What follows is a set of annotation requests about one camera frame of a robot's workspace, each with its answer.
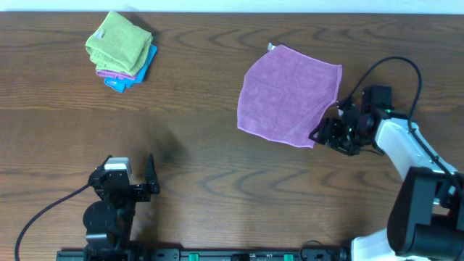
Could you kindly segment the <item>purple microfibre cloth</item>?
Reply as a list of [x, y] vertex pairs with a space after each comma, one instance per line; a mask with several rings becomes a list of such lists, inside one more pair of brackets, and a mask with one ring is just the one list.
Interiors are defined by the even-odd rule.
[[341, 65], [270, 43], [244, 76], [237, 128], [268, 141], [313, 148], [309, 134], [335, 103], [342, 74]]

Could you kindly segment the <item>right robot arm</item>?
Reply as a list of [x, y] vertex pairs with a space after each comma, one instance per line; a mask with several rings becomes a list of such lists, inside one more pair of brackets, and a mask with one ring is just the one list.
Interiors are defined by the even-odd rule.
[[309, 134], [316, 143], [354, 156], [364, 146], [386, 155], [402, 186], [385, 229], [347, 246], [311, 247], [316, 260], [462, 260], [463, 174], [446, 163], [410, 115], [386, 102], [343, 105]]

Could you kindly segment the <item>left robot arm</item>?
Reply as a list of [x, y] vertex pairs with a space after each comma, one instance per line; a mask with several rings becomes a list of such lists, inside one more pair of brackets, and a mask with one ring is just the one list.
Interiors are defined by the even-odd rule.
[[87, 241], [84, 260], [151, 259], [148, 250], [131, 241], [131, 230], [136, 204], [149, 202], [151, 195], [160, 192], [153, 156], [148, 156], [144, 183], [132, 184], [131, 173], [127, 157], [108, 156], [90, 174], [88, 185], [100, 200], [91, 204], [83, 215]]

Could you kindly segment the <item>blue folded cloth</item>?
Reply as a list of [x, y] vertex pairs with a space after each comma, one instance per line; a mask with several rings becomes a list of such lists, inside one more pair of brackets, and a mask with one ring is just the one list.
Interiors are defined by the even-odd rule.
[[104, 84], [112, 88], [114, 91], [123, 93], [125, 89], [131, 88], [135, 84], [142, 83], [146, 76], [146, 72], [149, 69], [149, 66], [152, 63], [156, 53], [157, 53], [157, 47], [155, 45], [151, 45], [149, 47], [149, 52], [148, 52], [146, 61], [144, 63], [144, 66], [139, 70], [134, 80], [127, 79], [127, 78], [122, 80], [118, 78], [106, 77], [104, 79]]

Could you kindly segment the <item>purple folded cloth in stack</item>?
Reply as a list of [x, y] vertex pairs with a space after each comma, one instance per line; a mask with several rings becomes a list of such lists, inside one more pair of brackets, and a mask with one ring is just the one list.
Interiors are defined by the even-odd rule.
[[138, 76], [138, 73], [136, 73], [135, 75], [130, 75], [130, 74], [127, 74], [126, 72], [116, 72], [113, 70], [97, 70], [96, 74], [100, 77], [116, 78], [120, 80], [125, 80], [125, 79], [135, 80]]

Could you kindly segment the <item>green folded cloth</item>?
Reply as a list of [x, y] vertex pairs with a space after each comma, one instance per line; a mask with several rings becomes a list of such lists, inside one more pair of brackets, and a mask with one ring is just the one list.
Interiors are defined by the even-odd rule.
[[134, 76], [145, 64], [152, 34], [111, 11], [85, 44], [96, 70]]

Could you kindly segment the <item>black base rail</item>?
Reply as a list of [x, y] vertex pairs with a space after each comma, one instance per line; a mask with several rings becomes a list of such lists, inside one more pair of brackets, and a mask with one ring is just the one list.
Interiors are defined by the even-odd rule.
[[59, 251], [56, 261], [122, 260], [122, 261], [349, 261], [345, 248], [314, 246], [303, 250], [179, 250], [155, 249], [143, 254], [105, 254], [92, 257], [88, 252]]

